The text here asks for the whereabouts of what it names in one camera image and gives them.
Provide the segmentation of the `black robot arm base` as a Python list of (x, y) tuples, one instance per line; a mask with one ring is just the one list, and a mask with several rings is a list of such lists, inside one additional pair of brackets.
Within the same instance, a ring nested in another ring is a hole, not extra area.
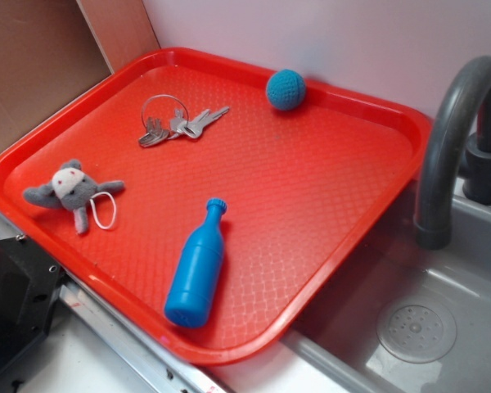
[(61, 276), (60, 264), (32, 239), (0, 240), (0, 355), (47, 335)]

